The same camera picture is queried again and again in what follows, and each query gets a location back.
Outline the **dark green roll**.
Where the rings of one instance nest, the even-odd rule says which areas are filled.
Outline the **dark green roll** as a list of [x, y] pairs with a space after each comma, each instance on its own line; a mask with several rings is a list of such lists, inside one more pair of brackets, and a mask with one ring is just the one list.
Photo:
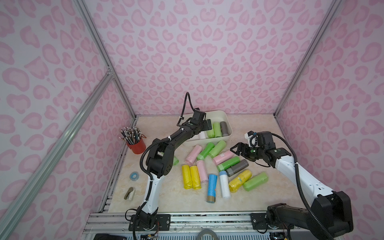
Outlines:
[[176, 166], [178, 163], [179, 163], [179, 159], [176, 156], [174, 156], [173, 165]]

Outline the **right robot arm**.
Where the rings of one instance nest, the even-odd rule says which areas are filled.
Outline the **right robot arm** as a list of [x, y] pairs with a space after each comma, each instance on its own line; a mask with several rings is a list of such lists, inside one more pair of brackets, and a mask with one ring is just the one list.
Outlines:
[[305, 170], [298, 162], [293, 148], [281, 136], [271, 132], [245, 134], [247, 143], [237, 143], [230, 151], [251, 162], [263, 160], [287, 177], [298, 189], [303, 208], [284, 203], [267, 208], [268, 228], [286, 225], [309, 230], [318, 240], [333, 240], [354, 229], [350, 197], [336, 192]]

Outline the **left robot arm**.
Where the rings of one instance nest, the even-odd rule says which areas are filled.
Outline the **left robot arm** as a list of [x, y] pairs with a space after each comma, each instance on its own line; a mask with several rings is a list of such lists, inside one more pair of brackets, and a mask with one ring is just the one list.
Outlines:
[[140, 158], [140, 168], [148, 175], [148, 182], [143, 203], [137, 208], [132, 222], [144, 229], [156, 225], [161, 187], [165, 176], [172, 170], [176, 149], [199, 133], [212, 129], [206, 113], [198, 108], [194, 109], [192, 117], [177, 126], [179, 129], [166, 138], [154, 139]]

